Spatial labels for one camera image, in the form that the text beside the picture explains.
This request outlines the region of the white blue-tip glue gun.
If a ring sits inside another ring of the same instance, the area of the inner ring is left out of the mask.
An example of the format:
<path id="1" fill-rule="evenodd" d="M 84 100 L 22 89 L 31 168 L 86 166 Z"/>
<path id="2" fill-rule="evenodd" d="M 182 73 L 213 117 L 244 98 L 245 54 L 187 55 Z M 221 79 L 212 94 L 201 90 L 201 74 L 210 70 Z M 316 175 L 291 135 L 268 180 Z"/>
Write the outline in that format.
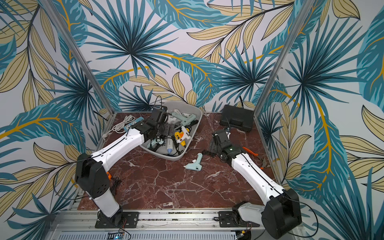
<path id="1" fill-rule="evenodd" d="M 172 137 L 167 137 L 166 148 L 167 148 L 168 155 L 171 155 L 171 153 L 174 150 L 174 141 Z"/>

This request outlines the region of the yellow glue gun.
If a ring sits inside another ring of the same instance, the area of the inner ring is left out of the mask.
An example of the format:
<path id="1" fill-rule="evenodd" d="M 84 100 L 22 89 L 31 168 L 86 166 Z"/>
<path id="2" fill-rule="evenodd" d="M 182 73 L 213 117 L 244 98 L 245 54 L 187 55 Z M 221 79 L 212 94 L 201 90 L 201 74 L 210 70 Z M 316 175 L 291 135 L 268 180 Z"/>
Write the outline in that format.
<path id="1" fill-rule="evenodd" d="M 177 140 L 177 143 L 180 144 L 181 146 L 185 147 L 186 146 L 186 142 L 183 139 L 183 136 L 184 136 L 183 132 L 176 132 L 175 133 L 175 138 Z"/>

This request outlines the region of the small mint glue gun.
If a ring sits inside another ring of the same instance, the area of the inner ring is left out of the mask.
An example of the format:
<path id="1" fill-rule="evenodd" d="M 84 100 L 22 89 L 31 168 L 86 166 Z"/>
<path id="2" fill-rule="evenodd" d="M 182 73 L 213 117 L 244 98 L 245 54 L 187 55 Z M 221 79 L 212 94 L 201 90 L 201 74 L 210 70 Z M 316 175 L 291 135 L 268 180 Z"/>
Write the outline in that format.
<path id="1" fill-rule="evenodd" d="M 203 158 L 202 153 L 198 153 L 198 157 L 196 160 L 193 160 L 192 163 L 189 163 L 184 166 L 185 169 L 187 170 L 192 170 L 192 171 L 201 171 L 202 165 L 201 165 L 201 160 Z"/>

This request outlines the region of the white glue gun orange trigger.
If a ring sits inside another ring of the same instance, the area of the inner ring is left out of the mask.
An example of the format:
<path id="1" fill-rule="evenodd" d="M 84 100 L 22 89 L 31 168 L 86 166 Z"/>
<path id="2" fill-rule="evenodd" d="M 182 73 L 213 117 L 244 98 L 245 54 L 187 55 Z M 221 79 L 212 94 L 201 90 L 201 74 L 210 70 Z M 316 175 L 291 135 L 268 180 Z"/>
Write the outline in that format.
<path id="1" fill-rule="evenodd" d="M 189 131 L 184 126 L 181 127 L 180 132 L 175 133 L 175 136 L 176 136 L 178 143 L 181 143 L 184 140 L 190 140 L 191 139 Z"/>

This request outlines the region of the large mint green glue gun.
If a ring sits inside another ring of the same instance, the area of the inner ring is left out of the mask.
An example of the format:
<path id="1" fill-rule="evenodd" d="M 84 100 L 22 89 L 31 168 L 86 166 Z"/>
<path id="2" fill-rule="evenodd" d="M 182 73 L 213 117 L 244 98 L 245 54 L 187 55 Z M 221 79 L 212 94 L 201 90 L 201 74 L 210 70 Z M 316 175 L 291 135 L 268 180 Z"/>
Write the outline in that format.
<path id="1" fill-rule="evenodd" d="M 189 115 L 188 117 L 183 116 L 181 113 L 177 112 L 177 109 L 175 109 L 172 113 L 171 116 L 180 120 L 182 126 L 187 126 L 190 123 L 192 123 L 194 120 L 196 120 L 197 116 L 194 114 Z"/>

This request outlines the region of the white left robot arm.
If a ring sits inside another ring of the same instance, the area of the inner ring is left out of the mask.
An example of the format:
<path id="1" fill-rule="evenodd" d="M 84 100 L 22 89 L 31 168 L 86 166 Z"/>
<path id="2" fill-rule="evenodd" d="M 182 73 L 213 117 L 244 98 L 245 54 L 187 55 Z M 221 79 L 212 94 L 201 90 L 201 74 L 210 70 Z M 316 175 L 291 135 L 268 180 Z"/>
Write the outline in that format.
<path id="1" fill-rule="evenodd" d="M 75 182 L 91 197 L 104 217 L 117 225 L 122 219 L 122 208 L 110 190 L 107 172 L 121 158 L 148 140 L 155 139 L 168 119 L 168 108 L 153 109 L 149 118 L 129 128 L 120 138 L 103 149 L 81 154 L 77 160 Z"/>

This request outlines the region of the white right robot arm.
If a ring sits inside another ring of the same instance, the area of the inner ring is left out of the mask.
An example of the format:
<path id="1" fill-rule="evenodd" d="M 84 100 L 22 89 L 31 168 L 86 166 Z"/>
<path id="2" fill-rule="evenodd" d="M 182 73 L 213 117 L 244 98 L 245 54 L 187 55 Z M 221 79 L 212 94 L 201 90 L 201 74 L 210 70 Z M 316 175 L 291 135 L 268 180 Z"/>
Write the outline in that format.
<path id="1" fill-rule="evenodd" d="M 302 223 L 299 196 L 272 180 L 241 147 L 230 141 L 225 130 L 212 133 L 213 146 L 220 160 L 229 164 L 250 184 L 264 206 L 242 202 L 233 207 L 237 222 L 263 226 L 274 239 L 279 239 Z"/>

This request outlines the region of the black tool case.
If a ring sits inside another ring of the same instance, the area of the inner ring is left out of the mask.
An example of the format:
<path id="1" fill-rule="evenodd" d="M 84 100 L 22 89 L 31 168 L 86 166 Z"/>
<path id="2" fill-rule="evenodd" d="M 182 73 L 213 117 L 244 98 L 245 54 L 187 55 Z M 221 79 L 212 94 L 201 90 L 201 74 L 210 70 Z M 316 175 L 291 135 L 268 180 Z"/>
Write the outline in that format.
<path id="1" fill-rule="evenodd" d="M 237 128 L 243 132 L 250 132 L 253 129 L 254 112 L 251 110 L 225 105 L 222 111 L 220 125 Z"/>

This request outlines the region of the teal power strip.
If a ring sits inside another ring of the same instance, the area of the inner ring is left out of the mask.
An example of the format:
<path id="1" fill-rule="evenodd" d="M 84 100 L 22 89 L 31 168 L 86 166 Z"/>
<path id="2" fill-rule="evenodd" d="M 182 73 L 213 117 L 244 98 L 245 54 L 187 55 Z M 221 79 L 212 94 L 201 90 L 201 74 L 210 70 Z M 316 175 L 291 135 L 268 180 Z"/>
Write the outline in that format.
<path id="1" fill-rule="evenodd" d="M 128 132 L 129 129 L 130 129 L 133 125 L 135 125 L 135 124 L 137 124 L 137 123 L 139 123 L 139 122 L 141 122 L 141 121 L 143 121 L 143 120 L 144 120 L 143 117 L 139 117 L 139 118 L 133 120 L 132 122 L 130 122 L 130 123 L 128 123 L 127 125 L 124 126 L 124 130 L 125 130 L 126 132 Z"/>

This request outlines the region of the orange handled pliers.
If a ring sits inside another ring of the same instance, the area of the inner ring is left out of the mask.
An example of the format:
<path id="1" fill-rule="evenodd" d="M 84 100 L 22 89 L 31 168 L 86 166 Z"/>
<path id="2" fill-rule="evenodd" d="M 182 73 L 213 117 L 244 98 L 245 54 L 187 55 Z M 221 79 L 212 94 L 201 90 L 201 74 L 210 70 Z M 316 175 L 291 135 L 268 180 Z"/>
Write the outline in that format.
<path id="1" fill-rule="evenodd" d="M 265 168 L 268 167 L 268 164 L 267 164 L 267 160 L 265 158 L 261 158 L 259 156 L 259 154 L 253 152 L 252 150 L 246 148 L 246 147 L 243 147 L 243 149 L 250 155 L 252 155 L 253 157 L 256 157 L 260 162 L 262 162 L 262 166 L 260 167 L 262 170 L 264 170 Z"/>

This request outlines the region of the front aluminium rail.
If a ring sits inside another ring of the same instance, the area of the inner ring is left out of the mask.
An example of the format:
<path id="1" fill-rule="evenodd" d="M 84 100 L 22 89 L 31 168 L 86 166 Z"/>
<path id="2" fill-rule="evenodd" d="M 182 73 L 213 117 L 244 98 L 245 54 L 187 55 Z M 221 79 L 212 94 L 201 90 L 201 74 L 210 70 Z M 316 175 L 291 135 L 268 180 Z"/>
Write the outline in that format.
<path id="1" fill-rule="evenodd" d="M 97 229 L 97 211 L 59 213 L 47 240 L 271 240 L 263 226 L 224 227 L 222 209 L 136 210 L 123 230 Z"/>

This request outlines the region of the right aluminium frame post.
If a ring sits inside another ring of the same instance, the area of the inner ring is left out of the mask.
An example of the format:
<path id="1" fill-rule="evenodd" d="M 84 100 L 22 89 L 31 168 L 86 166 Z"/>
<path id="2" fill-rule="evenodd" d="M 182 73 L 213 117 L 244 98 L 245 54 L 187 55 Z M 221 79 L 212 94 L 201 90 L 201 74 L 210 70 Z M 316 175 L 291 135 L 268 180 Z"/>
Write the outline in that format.
<path id="1" fill-rule="evenodd" d="M 304 24 L 307 15 L 310 13 L 311 7 L 314 4 L 314 0 L 311 1 L 304 1 L 303 5 L 298 13 L 298 16 L 296 17 L 295 21 L 293 22 L 292 29 L 290 33 L 287 35 L 286 41 L 282 47 L 282 50 L 280 51 L 280 54 L 276 60 L 276 63 L 274 65 L 274 68 L 271 71 L 271 74 L 264 86 L 263 92 L 259 97 L 258 104 L 254 110 L 254 117 L 257 117 L 262 110 L 263 104 L 268 98 L 268 94 L 273 86 L 273 83 L 275 81 L 275 78 L 278 75 L 279 69 L 281 68 L 281 65 L 288 55 L 289 51 L 291 50 L 292 45 L 295 42 L 296 37 L 298 36 L 301 26 Z"/>

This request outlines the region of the aluminium frame post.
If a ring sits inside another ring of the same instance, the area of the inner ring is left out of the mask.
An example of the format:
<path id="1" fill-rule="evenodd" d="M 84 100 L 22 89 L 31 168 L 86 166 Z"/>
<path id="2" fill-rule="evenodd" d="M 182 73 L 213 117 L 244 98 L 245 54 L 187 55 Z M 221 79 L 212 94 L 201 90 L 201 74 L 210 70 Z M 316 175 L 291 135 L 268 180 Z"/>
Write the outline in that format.
<path id="1" fill-rule="evenodd" d="M 90 81 L 91 85 L 94 87 L 94 90 L 96 94 L 100 97 L 105 109 L 109 112 L 110 115 L 113 115 L 115 113 L 114 109 L 111 107 L 108 99 L 103 93 L 101 86 L 99 85 L 91 68 L 89 67 L 85 57 L 81 53 L 81 50 L 75 42 L 72 34 L 68 30 L 68 27 L 65 26 L 65 21 L 60 16 L 60 13 L 55 7 L 53 1 L 42 0 L 41 3 L 43 8 L 46 10 L 48 16 L 52 20 L 53 24 L 56 26 L 58 32 L 62 35 L 64 41 L 69 47 L 69 50 L 73 53 L 73 56 L 77 60 L 77 63 L 80 65 L 86 77 Z"/>
<path id="2" fill-rule="evenodd" d="M 273 83 L 275 81 L 275 78 L 278 75 L 279 69 L 281 68 L 281 65 L 288 55 L 289 51 L 291 50 L 292 45 L 295 42 L 296 37 L 298 36 L 301 26 L 304 24 L 307 15 L 310 13 L 311 7 L 314 4 L 314 0 L 311 1 L 304 1 L 303 5 L 298 13 L 298 16 L 296 17 L 295 21 L 293 22 L 292 29 L 290 33 L 287 35 L 286 41 L 282 47 L 282 50 L 280 51 L 280 54 L 276 60 L 276 63 L 274 65 L 274 68 L 271 71 L 271 74 L 264 86 L 263 92 L 259 97 L 258 104 L 254 110 L 254 117 L 257 117 L 262 110 L 263 104 L 268 98 L 268 94 L 273 86 Z"/>

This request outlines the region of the left aluminium frame post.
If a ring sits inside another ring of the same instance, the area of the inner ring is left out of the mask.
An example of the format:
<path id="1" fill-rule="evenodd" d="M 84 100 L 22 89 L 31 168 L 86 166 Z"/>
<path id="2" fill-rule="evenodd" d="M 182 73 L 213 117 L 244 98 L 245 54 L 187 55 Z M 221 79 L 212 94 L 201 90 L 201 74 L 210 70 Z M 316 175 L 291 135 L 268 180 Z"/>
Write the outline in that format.
<path id="1" fill-rule="evenodd" d="M 96 94 L 100 97 L 105 109 L 109 112 L 110 115 L 113 115 L 115 113 L 114 109 L 111 107 L 108 99 L 103 93 L 101 86 L 99 85 L 91 68 L 89 67 L 85 57 L 81 53 L 81 50 L 75 42 L 72 34 L 68 30 L 68 27 L 65 26 L 65 21 L 60 16 L 60 13 L 55 7 L 53 1 L 42 0 L 41 3 L 43 8 L 46 10 L 48 16 L 52 20 L 53 24 L 56 26 L 58 32 L 62 35 L 64 41 L 69 47 L 69 50 L 73 53 L 73 56 L 77 60 L 77 63 L 80 65 L 86 77 L 90 81 L 91 85 L 94 87 L 94 90 Z"/>

